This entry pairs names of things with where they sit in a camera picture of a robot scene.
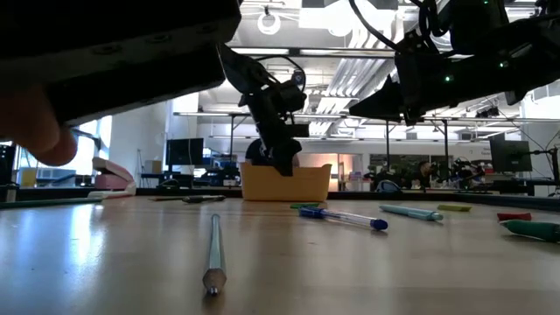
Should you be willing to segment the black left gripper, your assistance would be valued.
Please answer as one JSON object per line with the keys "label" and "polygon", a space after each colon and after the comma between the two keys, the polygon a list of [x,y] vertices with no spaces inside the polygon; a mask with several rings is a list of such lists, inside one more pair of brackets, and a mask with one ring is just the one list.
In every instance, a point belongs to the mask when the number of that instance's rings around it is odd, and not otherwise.
{"label": "black left gripper", "polygon": [[293,159],[302,150],[294,137],[310,135],[308,123],[296,123],[295,112],[281,110],[280,89],[244,93],[239,106],[248,106],[262,144],[269,148],[267,161],[280,175],[293,175]]}

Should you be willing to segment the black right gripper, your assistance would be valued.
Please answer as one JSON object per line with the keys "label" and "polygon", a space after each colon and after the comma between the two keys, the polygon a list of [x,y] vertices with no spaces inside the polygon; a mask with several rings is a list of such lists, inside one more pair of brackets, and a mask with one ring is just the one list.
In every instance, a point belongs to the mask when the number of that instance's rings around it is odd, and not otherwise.
{"label": "black right gripper", "polygon": [[445,72],[451,59],[441,57],[438,49],[428,46],[416,32],[407,32],[397,47],[398,82],[388,76],[380,90],[349,109],[351,116],[399,117],[362,118],[364,124],[371,125],[415,125],[430,110],[454,108],[462,102],[453,94],[454,75]]}

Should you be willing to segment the clear pen with blue cap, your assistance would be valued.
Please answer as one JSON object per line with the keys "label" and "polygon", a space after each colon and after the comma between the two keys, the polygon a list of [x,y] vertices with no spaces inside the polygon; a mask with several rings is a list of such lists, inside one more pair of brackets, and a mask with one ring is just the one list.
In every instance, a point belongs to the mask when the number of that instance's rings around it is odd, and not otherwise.
{"label": "clear pen with blue cap", "polygon": [[353,214],[353,213],[330,211],[324,208],[319,208],[314,206],[302,206],[298,209],[298,213],[301,217],[305,217],[305,218],[313,218],[313,219],[321,219],[321,220],[332,219],[337,221],[343,221],[349,224],[372,228],[373,230],[376,231],[383,231],[389,228],[389,224],[382,219],[367,217],[367,216]]}

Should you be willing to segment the teal pen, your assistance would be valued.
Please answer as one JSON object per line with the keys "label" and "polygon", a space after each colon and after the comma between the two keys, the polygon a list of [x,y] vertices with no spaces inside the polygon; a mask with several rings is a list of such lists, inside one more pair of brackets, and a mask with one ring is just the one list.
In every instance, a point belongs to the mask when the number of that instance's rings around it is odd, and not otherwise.
{"label": "teal pen", "polygon": [[380,205],[380,209],[384,212],[405,215],[423,221],[442,221],[444,219],[441,213],[407,206]]}

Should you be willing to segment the person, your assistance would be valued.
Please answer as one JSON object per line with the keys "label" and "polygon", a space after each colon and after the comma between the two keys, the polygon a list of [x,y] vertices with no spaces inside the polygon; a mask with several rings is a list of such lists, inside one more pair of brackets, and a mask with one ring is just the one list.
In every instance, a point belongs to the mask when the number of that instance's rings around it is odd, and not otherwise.
{"label": "person", "polygon": [[273,166],[271,152],[272,148],[265,147],[262,139],[257,138],[248,146],[245,153],[245,162],[258,166]]}
{"label": "person", "polygon": [[412,176],[411,187],[430,188],[431,173],[432,173],[431,164],[428,161],[421,161],[418,164],[417,171]]}

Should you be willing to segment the yellow plastic bin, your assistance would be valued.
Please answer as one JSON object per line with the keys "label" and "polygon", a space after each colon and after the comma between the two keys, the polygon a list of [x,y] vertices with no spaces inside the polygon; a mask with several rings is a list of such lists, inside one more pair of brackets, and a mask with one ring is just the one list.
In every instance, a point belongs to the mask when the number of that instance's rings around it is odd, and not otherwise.
{"label": "yellow plastic bin", "polygon": [[248,201],[314,201],[327,199],[330,164],[297,167],[291,176],[281,175],[272,166],[241,164],[241,192]]}

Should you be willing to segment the long ceiling light bar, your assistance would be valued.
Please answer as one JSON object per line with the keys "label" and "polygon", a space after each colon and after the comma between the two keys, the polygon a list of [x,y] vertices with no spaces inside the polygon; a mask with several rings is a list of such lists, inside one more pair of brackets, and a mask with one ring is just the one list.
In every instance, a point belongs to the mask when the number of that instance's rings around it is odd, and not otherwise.
{"label": "long ceiling light bar", "polygon": [[392,59],[390,49],[305,48],[305,47],[248,47],[232,46],[236,53],[250,56],[285,55],[310,58]]}

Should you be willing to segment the black computer monitor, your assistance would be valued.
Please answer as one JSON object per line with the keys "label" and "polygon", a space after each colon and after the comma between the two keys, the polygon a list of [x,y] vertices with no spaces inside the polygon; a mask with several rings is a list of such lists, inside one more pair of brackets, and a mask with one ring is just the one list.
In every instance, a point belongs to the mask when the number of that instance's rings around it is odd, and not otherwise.
{"label": "black computer monitor", "polygon": [[495,172],[531,172],[528,141],[491,140],[490,150]]}
{"label": "black computer monitor", "polygon": [[203,138],[170,139],[166,142],[168,165],[202,165]]}

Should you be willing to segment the pale silver-green pencil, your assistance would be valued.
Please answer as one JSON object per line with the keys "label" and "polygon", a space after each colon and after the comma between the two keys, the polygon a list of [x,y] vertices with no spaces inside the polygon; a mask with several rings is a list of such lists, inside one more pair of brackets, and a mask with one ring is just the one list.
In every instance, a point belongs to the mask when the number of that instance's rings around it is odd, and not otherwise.
{"label": "pale silver-green pencil", "polygon": [[207,255],[207,264],[202,283],[209,296],[218,296],[227,282],[226,262],[221,233],[221,217],[211,217],[211,234]]}

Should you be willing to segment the pink and white stapler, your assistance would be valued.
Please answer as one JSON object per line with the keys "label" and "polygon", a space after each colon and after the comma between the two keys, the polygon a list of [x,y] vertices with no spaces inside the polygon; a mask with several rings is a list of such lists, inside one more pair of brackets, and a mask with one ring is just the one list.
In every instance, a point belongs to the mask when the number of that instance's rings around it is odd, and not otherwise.
{"label": "pink and white stapler", "polygon": [[94,191],[88,194],[90,199],[106,200],[136,195],[137,184],[133,176],[119,164],[94,157],[92,166],[98,174],[94,177]]}

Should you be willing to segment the green pen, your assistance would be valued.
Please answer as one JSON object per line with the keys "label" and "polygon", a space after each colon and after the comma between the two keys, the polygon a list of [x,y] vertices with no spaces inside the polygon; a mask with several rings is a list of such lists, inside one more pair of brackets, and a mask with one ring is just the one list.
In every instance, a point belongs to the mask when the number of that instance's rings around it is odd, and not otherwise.
{"label": "green pen", "polygon": [[500,225],[509,232],[536,238],[545,242],[560,242],[560,225],[550,222],[539,222],[530,220],[504,220]]}

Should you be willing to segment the large window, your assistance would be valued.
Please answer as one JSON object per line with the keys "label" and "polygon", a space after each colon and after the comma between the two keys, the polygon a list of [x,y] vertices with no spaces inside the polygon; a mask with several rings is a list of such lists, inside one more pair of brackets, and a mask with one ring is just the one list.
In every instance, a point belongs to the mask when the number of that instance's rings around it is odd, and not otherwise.
{"label": "large window", "polygon": [[12,141],[0,144],[16,147],[12,179],[20,185],[22,168],[37,168],[35,187],[88,187],[93,185],[93,177],[98,173],[92,166],[92,159],[108,158],[112,130],[112,116],[85,122],[73,128],[77,142],[77,153],[73,160],[61,166],[49,166],[40,163],[27,149],[15,145]]}

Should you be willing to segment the dark green pencil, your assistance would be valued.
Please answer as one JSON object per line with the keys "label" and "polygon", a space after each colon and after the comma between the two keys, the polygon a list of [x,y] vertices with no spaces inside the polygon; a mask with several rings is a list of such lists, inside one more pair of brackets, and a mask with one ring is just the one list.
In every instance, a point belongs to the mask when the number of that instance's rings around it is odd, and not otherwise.
{"label": "dark green pencil", "polygon": [[76,199],[43,199],[43,200],[25,200],[15,202],[0,203],[0,210],[31,208],[31,207],[54,207],[61,205],[81,205],[95,204],[103,201],[103,198],[76,198]]}

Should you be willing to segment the person's hand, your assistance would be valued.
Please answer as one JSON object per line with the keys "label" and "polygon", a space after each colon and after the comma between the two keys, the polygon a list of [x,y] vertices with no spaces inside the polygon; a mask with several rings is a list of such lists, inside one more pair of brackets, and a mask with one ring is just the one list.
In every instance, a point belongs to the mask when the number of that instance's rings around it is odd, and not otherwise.
{"label": "person's hand", "polygon": [[68,164],[77,152],[72,131],[58,123],[41,86],[0,92],[0,138],[26,148],[50,166]]}

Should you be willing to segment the black equipment stand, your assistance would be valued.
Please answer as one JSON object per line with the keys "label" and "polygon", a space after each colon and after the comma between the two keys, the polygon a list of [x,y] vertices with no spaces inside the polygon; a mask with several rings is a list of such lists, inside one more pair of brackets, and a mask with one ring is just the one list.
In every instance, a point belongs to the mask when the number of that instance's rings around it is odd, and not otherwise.
{"label": "black equipment stand", "polygon": [[15,156],[15,146],[0,144],[0,189],[18,185],[12,179]]}

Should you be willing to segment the black metal gantry frame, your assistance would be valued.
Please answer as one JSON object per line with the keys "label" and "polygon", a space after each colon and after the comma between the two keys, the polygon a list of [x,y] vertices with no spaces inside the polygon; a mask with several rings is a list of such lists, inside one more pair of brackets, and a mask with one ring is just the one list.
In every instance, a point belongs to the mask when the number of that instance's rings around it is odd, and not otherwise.
{"label": "black metal gantry frame", "polygon": [[[249,143],[259,136],[255,125],[249,124],[253,120],[249,114],[226,114],[229,122],[227,135],[224,136],[233,146]],[[319,135],[311,134],[308,137],[295,137],[303,147],[304,153],[339,153],[339,154],[380,154],[387,155],[424,155],[444,156],[452,155],[452,140],[450,137],[445,141],[445,135],[440,131],[433,133],[437,138],[408,139],[394,124],[381,122],[381,125],[369,125],[365,127],[380,127],[381,129],[368,130],[365,133],[356,133],[355,136],[344,135]]]}

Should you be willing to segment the black aluminium table frame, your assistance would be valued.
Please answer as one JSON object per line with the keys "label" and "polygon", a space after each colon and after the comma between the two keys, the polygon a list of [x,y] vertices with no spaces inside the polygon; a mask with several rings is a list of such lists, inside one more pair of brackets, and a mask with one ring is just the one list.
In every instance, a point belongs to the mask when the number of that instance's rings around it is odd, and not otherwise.
{"label": "black aluminium table frame", "polygon": [[[94,192],[91,188],[22,188],[16,192],[16,201],[55,200],[85,198]],[[241,198],[242,191],[234,189],[222,190],[158,190],[140,188],[136,196],[186,196],[191,194],[222,194],[228,198]],[[560,213],[560,199],[531,196],[493,195],[458,192],[329,192],[328,200],[386,200],[386,201],[425,201],[425,202],[458,202],[489,205],[496,207],[516,207]]]}

